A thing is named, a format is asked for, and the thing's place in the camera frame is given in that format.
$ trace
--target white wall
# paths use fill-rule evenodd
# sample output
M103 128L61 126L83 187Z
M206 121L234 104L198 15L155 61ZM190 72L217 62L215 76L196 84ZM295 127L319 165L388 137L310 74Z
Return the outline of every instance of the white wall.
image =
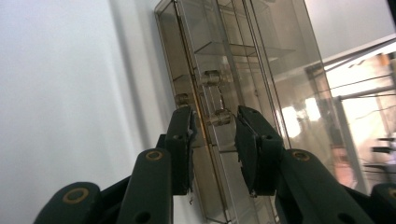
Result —
M396 37L387 0L305 0L324 61Z
M175 106L151 1L0 2L0 223L32 223L58 189L104 189ZM175 201L175 223L198 223Z

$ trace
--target glass cabinet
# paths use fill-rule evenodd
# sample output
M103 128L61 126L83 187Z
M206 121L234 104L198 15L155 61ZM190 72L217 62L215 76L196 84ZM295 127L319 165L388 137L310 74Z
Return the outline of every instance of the glass cabinet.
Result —
M273 198L249 195L240 172L239 105L336 175L344 143L303 0L162 0L155 14L175 102L197 112L194 193L207 223L278 222Z

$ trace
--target glass display case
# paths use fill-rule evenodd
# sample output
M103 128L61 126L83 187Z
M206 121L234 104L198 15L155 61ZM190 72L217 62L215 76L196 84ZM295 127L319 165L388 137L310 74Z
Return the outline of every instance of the glass display case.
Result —
M249 195L240 172L239 105L336 175L344 141L304 1L162 0L155 14L175 102L197 112L194 193L208 223L278 222L273 198Z

